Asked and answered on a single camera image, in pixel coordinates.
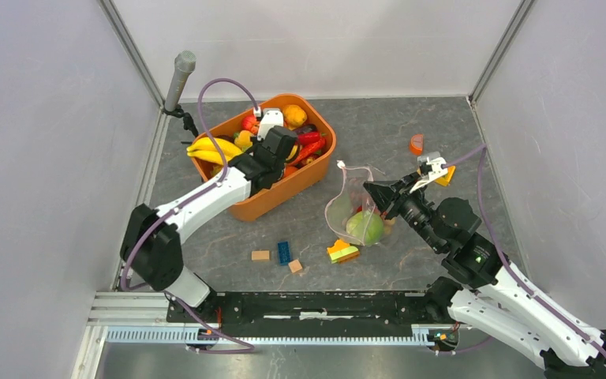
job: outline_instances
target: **gray microphone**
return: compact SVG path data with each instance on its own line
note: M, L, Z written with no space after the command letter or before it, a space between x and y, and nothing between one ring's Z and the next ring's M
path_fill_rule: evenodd
M187 78L196 68L196 55L191 51L183 51L178 54L175 59L175 73L173 74L173 80L170 81L170 87L168 88L168 96L166 96L166 102L163 104L163 109L172 112L178 107L182 90L185 89Z

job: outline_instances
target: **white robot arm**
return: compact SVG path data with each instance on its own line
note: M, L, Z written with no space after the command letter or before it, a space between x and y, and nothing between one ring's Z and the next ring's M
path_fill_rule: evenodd
M255 114L260 113L261 109L255 110ZM182 298L191 307L199 306L211 293L210 287L182 263L181 244L220 212L271 188L282 177L286 158L297 140L294 132L282 127L283 123L279 109L265 109L255 144L228 163L225 175L220 172L186 195L155 209L139 205L133 210L120 250L125 261L143 232L159 217L173 211L132 265L154 290Z
M598 347L606 351L606 330L567 312L514 263L504 267L496 247L476 233L481 221L468 201L450 197L433 208L424 191L446 173L445 160L434 153L417 161L418 172L397 181L366 182L364 188L386 219L401 216L436 253L447 255L442 265L454 280L441 277L427 292L434 313L479 328L520 351L545 369L547 378L605 379L606 359Z

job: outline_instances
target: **white panel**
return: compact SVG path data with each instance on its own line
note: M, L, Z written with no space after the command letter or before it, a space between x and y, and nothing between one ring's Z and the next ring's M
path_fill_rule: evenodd
M519 0L116 0L158 86L198 57L183 94L216 77L257 97L468 94ZM244 99L229 85L208 97Z
M606 328L606 2L537 2L478 114L533 282Z
M98 2L0 2L0 378L69 377L156 115Z

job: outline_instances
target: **wooden block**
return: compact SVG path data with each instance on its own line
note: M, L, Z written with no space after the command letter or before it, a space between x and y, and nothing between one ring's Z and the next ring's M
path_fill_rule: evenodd
M302 269L303 269L303 266L301 266L301 262L299 262L298 259L295 261L289 262L289 270L291 270L292 274L299 272Z
M268 250L255 250L252 251L253 261L269 261L271 260L271 252Z

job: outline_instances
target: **orange basket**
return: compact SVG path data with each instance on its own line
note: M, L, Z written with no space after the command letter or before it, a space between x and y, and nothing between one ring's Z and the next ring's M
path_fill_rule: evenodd
M333 153L333 150L335 150L335 132L328 125L326 120L324 120L322 116L315 111L315 108L313 108L310 103L300 96L287 93L277 95L270 100L264 101L261 104L261 109L282 109L286 105L290 104L295 104L301 107L305 113L308 114L308 121L306 123L314 124L317 127L317 130L324 134L326 145L324 146L323 153L311 164L304 166L302 169L294 172L284 179L281 179L279 182L276 182L270 189L262 189L259 191L259 193L250 197L249 199L231 206L231 208L229 208L229 212L231 212L235 218L241 221L256 220L259 216L287 201L295 194L322 180L328 171L328 164L331 162L331 153ZM242 119L249 114L252 114L251 109L215 126L214 128L210 129L210 133L214 137L220 135L233 136L234 133L239 132L242 129ZM194 166L196 166L196 169L199 171L204 182L211 178L210 172L212 169L212 163L196 158L192 158L192 161L194 162Z

